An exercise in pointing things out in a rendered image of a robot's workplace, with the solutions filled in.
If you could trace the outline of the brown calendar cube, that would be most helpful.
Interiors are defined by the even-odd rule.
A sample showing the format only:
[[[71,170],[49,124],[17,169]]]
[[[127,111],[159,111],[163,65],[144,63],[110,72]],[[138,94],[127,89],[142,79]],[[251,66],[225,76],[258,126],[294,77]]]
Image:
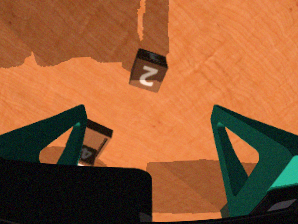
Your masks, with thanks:
[[[97,150],[83,145],[78,166],[94,166],[97,152]]]
[[[168,70],[165,56],[139,48],[129,85],[157,93]]]

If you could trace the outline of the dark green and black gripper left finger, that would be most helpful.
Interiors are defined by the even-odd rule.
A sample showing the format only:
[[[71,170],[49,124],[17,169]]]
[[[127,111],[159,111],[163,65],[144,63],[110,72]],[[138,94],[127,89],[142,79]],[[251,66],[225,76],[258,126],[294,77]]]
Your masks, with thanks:
[[[78,166],[87,120],[85,106],[80,104],[52,117],[1,134],[0,157],[41,163],[41,150],[73,127],[56,164]]]

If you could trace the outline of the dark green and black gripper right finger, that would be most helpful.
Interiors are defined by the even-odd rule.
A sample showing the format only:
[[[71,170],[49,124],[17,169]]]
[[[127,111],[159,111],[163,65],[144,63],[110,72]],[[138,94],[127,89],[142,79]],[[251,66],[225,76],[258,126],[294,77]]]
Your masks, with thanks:
[[[217,104],[210,121],[230,217],[248,215],[270,191],[298,186],[298,135]],[[225,127],[259,154],[249,177]]]

